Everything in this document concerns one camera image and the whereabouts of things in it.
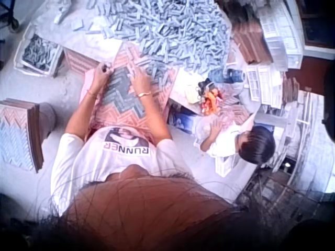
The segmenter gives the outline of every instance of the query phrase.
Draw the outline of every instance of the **white plastic crate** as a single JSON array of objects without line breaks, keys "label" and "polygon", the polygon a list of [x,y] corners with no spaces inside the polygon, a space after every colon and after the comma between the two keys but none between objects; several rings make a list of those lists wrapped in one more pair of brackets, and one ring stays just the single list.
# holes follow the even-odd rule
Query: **white plastic crate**
[{"label": "white plastic crate", "polygon": [[300,69],[302,45],[284,2],[260,8],[258,16],[276,69]]},{"label": "white plastic crate", "polygon": [[258,67],[258,76],[261,87],[261,102],[264,105],[271,105],[272,102],[272,81],[269,65],[260,65]]},{"label": "white plastic crate", "polygon": [[249,82],[249,90],[252,101],[261,101],[261,90],[258,79],[258,71],[256,65],[247,67],[247,77]]},{"label": "white plastic crate", "polygon": [[286,54],[288,55],[288,68],[300,69],[303,60],[303,49],[286,5],[280,1],[272,4],[271,8],[279,24],[279,30],[284,41]]},{"label": "white plastic crate", "polygon": [[249,65],[247,67],[250,96],[253,101],[280,108],[283,97],[281,73],[271,65]]},{"label": "white plastic crate", "polygon": [[287,54],[275,15],[270,7],[265,6],[258,10],[258,16],[264,32],[265,42],[276,69],[286,72],[288,69]]},{"label": "white plastic crate", "polygon": [[14,57],[14,68],[27,75],[52,77],[56,73],[57,65],[63,52],[63,48],[60,45],[57,45],[56,52],[53,56],[50,69],[48,71],[42,71],[34,67],[33,65],[29,64],[28,62],[22,60],[25,48],[29,45],[30,39],[32,38],[34,33],[36,33],[36,29],[34,25],[30,23],[23,35],[22,41],[20,42],[16,50]]}]

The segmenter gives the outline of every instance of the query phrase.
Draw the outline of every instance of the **woman's hand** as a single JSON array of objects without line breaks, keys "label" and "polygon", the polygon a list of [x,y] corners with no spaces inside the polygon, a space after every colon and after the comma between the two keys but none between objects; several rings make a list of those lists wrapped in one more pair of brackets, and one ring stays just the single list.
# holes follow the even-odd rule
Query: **woman's hand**
[{"label": "woman's hand", "polygon": [[134,68],[134,74],[130,80],[136,95],[150,92],[150,77],[139,67]]},{"label": "woman's hand", "polygon": [[109,77],[114,69],[110,64],[100,63],[94,71],[94,78],[90,91],[97,95],[100,90],[108,83]]},{"label": "woman's hand", "polygon": [[222,126],[223,124],[221,121],[219,121],[218,119],[214,120],[214,122],[210,125],[209,138],[215,141],[222,130]]}]

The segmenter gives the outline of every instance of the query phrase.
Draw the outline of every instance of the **brown tile stack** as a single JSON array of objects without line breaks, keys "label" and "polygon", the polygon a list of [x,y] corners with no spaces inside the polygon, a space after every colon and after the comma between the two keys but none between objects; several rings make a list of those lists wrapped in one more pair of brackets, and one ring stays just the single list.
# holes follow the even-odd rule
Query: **brown tile stack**
[{"label": "brown tile stack", "polygon": [[283,103],[290,103],[298,100],[299,83],[293,78],[283,80]]},{"label": "brown tile stack", "polygon": [[249,118],[249,113],[245,109],[244,105],[232,105],[232,109],[235,114],[235,123],[238,126],[241,126]]},{"label": "brown tile stack", "polygon": [[270,52],[263,39],[261,25],[255,19],[233,24],[233,39],[247,63],[271,62]]},{"label": "brown tile stack", "polygon": [[15,99],[0,101],[1,161],[25,170],[42,168],[39,104]]}]

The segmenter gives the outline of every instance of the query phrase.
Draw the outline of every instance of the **black hair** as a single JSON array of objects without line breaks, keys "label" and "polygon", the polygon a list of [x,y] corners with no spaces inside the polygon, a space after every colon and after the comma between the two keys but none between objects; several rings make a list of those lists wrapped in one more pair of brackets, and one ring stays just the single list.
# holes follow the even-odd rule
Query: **black hair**
[{"label": "black hair", "polygon": [[276,143],[272,133],[263,126],[253,127],[248,133],[248,141],[243,142],[239,155],[252,164],[261,165],[274,154]]}]

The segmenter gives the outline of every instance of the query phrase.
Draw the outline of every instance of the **small tile piece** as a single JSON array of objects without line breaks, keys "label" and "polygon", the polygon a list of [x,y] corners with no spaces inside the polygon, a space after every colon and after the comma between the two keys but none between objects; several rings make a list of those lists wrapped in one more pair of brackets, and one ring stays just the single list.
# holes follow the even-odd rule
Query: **small tile piece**
[{"label": "small tile piece", "polygon": [[71,23],[71,28],[73,31],[79,30],[84,27],[84,22],[82,19],[77,19]]}]

